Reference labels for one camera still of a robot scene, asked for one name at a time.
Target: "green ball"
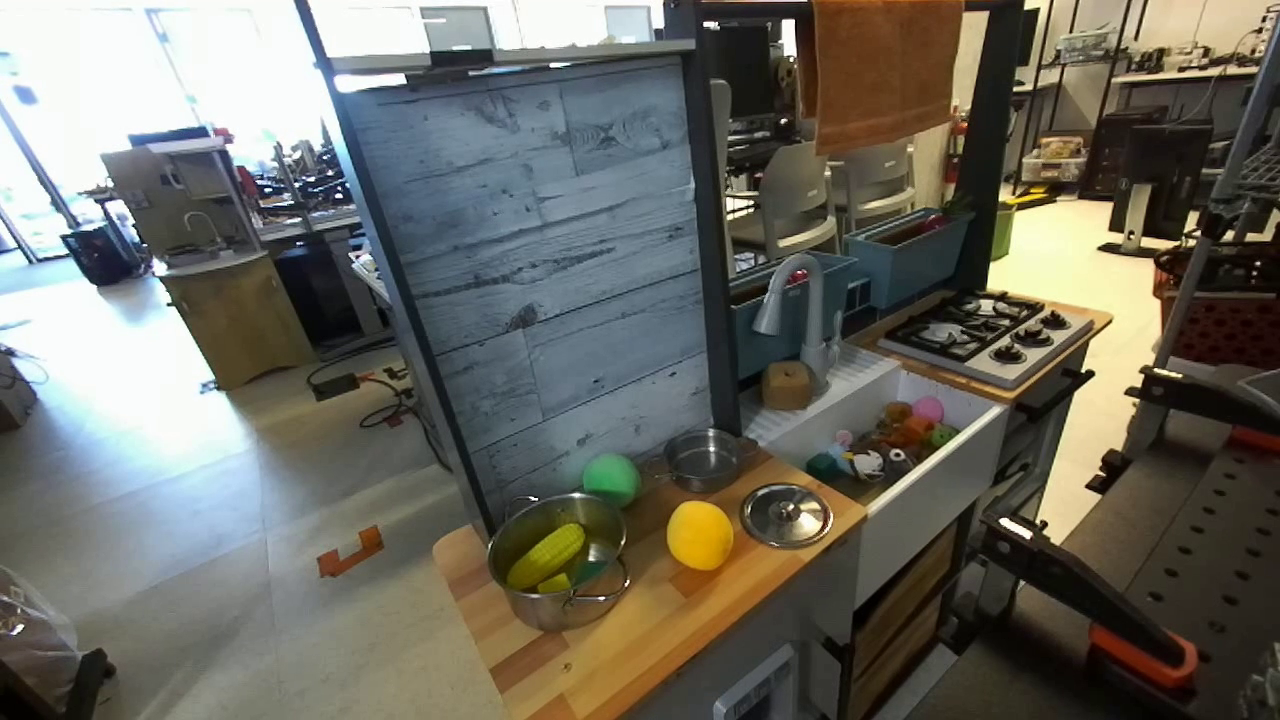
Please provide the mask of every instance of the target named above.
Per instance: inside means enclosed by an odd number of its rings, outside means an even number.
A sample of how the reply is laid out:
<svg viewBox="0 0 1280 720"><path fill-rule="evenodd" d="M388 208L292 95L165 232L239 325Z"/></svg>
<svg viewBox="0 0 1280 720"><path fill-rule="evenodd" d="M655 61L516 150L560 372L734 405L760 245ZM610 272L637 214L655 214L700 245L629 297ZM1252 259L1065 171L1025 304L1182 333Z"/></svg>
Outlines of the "green ball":
<svg viewBox="0 0 1280 720"><path fill-rule="evenodd" d="M584 469L584 491L629 507L640 495L640 469L629 455L606 452Z"/></svg>

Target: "stove knob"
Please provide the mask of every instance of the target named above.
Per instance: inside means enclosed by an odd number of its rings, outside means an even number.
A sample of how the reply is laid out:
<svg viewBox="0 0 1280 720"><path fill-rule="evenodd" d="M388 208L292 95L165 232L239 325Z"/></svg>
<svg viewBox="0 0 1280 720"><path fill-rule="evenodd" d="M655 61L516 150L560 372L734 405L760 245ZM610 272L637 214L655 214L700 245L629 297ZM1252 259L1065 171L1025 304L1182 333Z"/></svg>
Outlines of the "stove knob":
<svg viewBox="0 0 1280 720"><path fill-rule="evenodd" d="M1025 359L1025 351L1020 351L1017 343L1002 343L994 357L998 357L1002 365L1020 365L1020 359Z"/></svg>
<svg viewBox="0 0 1280 720"><path fill-rule="evenodd" d="M1060 311L1049 311L1042 325L1046 328L1069 328L1069 320Z"/></svg>
<svg viewBox="0 0 1280 720"><path fill-rule="evenodd" d="M1042 325L1014 333L1014 339L1030 343L1030 348L1046 348L1054 343L1049 333Z"/></svg>

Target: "concrete floor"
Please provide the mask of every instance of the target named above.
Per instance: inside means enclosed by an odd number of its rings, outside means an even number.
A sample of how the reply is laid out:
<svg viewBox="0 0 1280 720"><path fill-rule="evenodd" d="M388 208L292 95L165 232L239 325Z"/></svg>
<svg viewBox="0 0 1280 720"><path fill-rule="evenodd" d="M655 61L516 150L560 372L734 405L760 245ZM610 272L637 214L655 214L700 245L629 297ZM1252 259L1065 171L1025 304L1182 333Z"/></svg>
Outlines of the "concrete floor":
<svg viewBox="0 0 1280 720"><path fill-rule="evenodd" d="M1148 259L1102 254L1108 205L1017 214L994 287L1115 311L1049 488L1049 526L1090 504L1125 437L1125 387L1157 339ZM362 427L381 387L315 405L305 372L202 393L205 359L158 281L0 281L0 339L41 393L0 437L0 562L28 576L83 649L122 663L100 717L501 717L477 649L427 569L466 522L416 425ZM391 351L351 368L397 365ZM381 522L388 547L322 580L326 547Z"/></svg>

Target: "metal bowl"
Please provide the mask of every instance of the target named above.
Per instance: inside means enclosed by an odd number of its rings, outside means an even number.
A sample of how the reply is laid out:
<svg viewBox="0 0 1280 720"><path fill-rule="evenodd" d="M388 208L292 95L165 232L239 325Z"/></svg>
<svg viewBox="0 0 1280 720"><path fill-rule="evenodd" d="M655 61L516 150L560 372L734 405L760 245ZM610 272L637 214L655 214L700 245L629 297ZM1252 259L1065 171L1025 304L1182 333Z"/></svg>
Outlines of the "metal bowl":
<svg viewBox="0 0 1280 720"><path fill-rule="evenodd" d="M720 432L695 427L669 439L669 469L681 488L713 491L737 480L748 460L748 444Z"/></svg>
<svg viewBox="0 0 1280 720"><path fill-rule="evenodd" d="M570 569L577 580L574 591L516 591L509 589L509 569L551 526L584 522L589 547ZM564 491L543 495L509 515L487 539L487 576L509 591L513 611L543 631L594 624L613 611L613 605L634 589L634 570L624 562L629 520L602 495Z"/></svg>

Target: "faucet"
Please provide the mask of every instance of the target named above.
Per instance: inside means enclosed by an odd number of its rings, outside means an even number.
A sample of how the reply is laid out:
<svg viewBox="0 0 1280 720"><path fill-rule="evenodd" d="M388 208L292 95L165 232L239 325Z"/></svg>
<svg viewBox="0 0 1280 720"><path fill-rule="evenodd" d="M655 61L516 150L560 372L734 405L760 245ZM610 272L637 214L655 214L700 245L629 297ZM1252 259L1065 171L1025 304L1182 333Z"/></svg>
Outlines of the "faucet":
<svg viewBox="0 0 1280 720"><path fill-rule="evenodd" d="M760 334L778 334L784 325L784 287L793 281L795 267L809 267L809 311L803 311L803 343L802 343L802 359L809 365L812 378L825 378L829 372L829 351L825 351L825 267L817 254L789 254L778 265L778 272L768 275L764 287L764 304L756 311L756 333Z"/></svg>

